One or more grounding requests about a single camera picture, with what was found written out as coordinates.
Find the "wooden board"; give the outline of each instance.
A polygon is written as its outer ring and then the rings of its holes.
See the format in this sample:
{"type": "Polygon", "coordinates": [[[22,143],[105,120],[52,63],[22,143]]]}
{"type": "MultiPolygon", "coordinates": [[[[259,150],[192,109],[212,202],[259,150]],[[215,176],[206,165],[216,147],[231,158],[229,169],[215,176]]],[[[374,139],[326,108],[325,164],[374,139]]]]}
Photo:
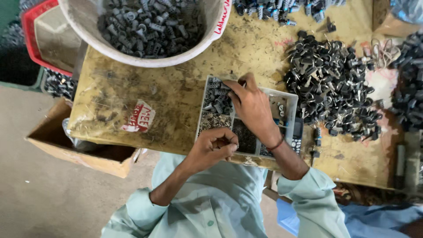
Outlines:
{"type": "MultiPolygon", "coordinates": [[[[316,31],[324,25],[315,23],[303,11],[289,15],[298,22],[296,27],[279,27],[271,19],[265,22],[257,20],[256,16],[240,17],[233,8],[219,40],[194,59],[172,67],[129,66],[89,47],[69,122],[71,135],[102,144],[186,155],[194,143],[207,75],[237,79],[246,72],[253,72],[259,86],[285,90],[284,84],[275,85],[282,77],[279,72],[289,67],[284,61],[284,52],[297,40],[299,30],[316,31]],[[156,111],[151,128],[147,133],[121,130],[139,99],[156,111]]],[[[369,1],[348,1],[346,6],[330,7],[326,15],[335,21],[338,30],[327,35],[316,33],[317,40],[327,37],[345,44],[357,40],[357,53],[361,55],[362,47],[368,46],[372,38],[369,1]]],[[[384,128],[385,134],[392,131],[384,128]]],[[[323,152],[315,167],[336,181],[389,187],[394,163],[393,149],[389,145],[394,140],[386,137],[363,145],[345,136],[329,138],[324,135],[323,152]]],[[[307,160],[305,154],[309,147],[306,144],[305,141],[302,149],[307,160]]],[[[272,159],[234,156],[232,162],[278,169],[272,159]]]]}

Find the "red handwritten text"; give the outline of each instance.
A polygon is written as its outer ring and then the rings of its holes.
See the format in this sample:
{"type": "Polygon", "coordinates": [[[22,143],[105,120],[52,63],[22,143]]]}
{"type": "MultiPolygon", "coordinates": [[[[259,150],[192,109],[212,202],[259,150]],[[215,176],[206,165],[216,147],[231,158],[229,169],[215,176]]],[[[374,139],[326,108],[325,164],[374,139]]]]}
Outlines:
{"type": "Polygon", "coordinates": [[[230,6],[229,0],[225,0],[223,5],[224,5],[224,9],[223,9],[222,20],[217,23],[218,28],[217,28],[217,30],[214,31],[214,33],[219,34],[219,35],[222,34],[223,24],[225,23],[225,20],[228,17],[228,7],[230,6]]]}

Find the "concrete floor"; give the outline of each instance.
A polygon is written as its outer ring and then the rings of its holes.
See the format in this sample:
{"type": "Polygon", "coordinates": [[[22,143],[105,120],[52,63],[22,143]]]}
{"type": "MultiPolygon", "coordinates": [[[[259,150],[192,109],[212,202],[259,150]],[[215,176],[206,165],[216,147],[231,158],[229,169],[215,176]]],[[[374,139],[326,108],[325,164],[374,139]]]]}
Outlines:
{"type": "MultiPolygon", "coordinates": [[[[149,151],[126,179],[56,159],[24,137],[53,106],[51,97],[0,86],[0,237],[92,238],[137,188],[151,186],[158,153],[149,151]]],[[[292,238],[263,196],[270,238],[292,238]]]]}

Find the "blue plastic part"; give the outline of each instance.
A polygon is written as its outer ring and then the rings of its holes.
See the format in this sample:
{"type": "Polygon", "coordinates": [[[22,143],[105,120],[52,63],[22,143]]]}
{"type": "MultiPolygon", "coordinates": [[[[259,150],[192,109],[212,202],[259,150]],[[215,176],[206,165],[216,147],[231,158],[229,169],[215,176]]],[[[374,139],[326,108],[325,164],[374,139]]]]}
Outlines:
{"type": "Polygon", "coordinates": [[[299,218],[292,208],[292,205],[281,200],[276,200],[277,207],[277,223],[289,233],[298,236],[299,218]]]}

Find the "person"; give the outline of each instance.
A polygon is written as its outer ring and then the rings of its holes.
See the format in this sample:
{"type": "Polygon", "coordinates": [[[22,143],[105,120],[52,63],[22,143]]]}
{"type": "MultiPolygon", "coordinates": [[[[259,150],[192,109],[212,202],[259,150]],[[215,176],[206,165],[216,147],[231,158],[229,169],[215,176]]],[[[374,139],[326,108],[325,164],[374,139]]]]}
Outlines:
{"type": "MultiPolygon", "coordinates": [[[[298,237],[349,237],[331,190],[335,184],[285,142],[254,75],[224,84],[233,90],[229,97],[238,116],[280,167],[278,193],[293,200],[298,237]]],[[[136,190],[112,215],[102,237],[266,237],[259,204],[267,170],[222,161],[230,160],[238,145],[230,129],[216,128],[203,131],[186,157],[161,153],[153,190],[136,190]]]]}

